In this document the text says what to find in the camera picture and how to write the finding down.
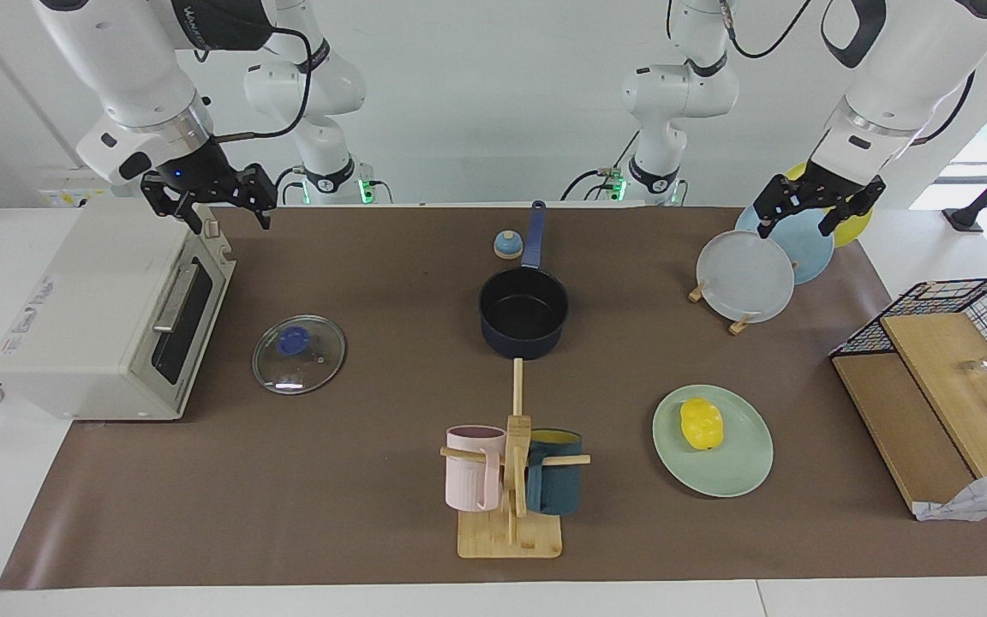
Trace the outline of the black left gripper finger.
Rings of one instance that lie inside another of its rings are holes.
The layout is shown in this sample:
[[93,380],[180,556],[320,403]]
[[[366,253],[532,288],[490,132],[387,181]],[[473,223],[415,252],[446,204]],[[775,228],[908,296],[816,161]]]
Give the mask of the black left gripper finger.
[[757,234],[762,239],[770,237],[775,227],[788,218],[799,214],[802,211],[802,201],[800,200],[800,189],[802,183],[792,180],[782,173],[776,173],[763,191],[755,199],[755,212],[757,214]]
[[855,195],[834,195],[825,208],[819,223],[823,236],[858,237],[870,225],[873,208],[881,198],[886,184],[881,176],[874,176],[869,184]]

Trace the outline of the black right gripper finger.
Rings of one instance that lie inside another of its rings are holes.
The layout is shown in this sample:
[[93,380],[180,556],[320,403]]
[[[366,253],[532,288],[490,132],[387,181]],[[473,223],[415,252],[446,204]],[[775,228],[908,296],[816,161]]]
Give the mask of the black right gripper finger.
[[141,192],[158,216],[172,216],[187,224],[193,234],[202,233],[202,219],[195,211],[197,200],[191,191],[172,190],[159,173],[148,171],[141,177]]
[[267,175],[263,165],[247,165],[243,171],[236,171],[232,179],[227,202],[250,211],[262,230],[269,231],[272,212],[278,207],[277,184]]

